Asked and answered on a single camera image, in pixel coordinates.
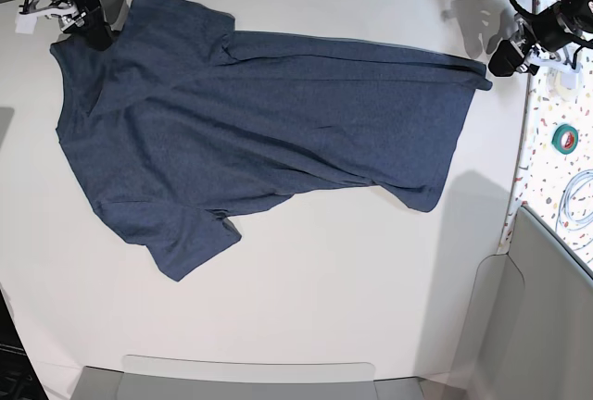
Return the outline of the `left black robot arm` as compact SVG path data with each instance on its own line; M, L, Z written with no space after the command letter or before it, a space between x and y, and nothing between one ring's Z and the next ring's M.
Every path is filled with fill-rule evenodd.
M579 54L591 49L583 35L592 32L592 0L556 0L541 12L531 12L509 0L518 29L499 42L488 63L496 77L537 74L541 67L577 75Z

